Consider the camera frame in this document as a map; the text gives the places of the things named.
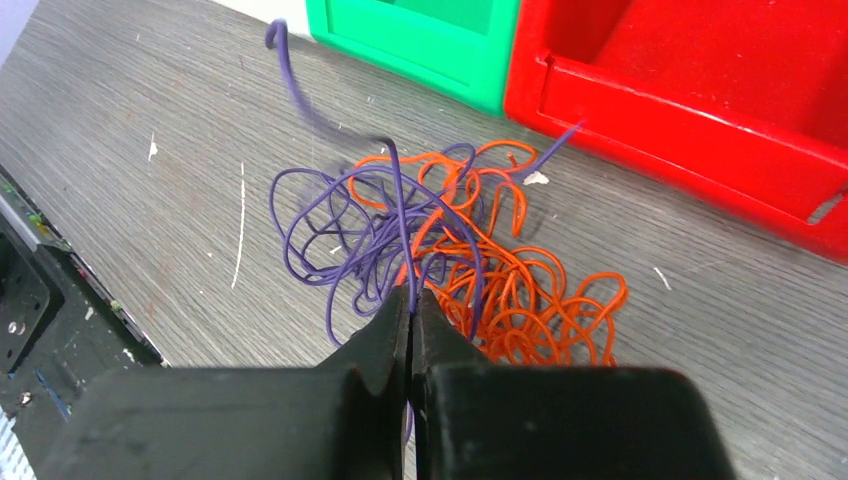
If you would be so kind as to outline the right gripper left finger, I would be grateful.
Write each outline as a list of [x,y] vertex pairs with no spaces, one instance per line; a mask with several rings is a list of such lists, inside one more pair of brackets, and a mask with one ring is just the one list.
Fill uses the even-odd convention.
[[97,377],[41,479],[399,479],[409,293],[303,368],[135,368]]

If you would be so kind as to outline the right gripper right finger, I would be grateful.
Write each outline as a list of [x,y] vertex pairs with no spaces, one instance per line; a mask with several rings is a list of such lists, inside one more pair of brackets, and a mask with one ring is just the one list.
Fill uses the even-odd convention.
[[654,367],[497,364],[420,294],[410,400],[421,479],[732,479],[706,401]]

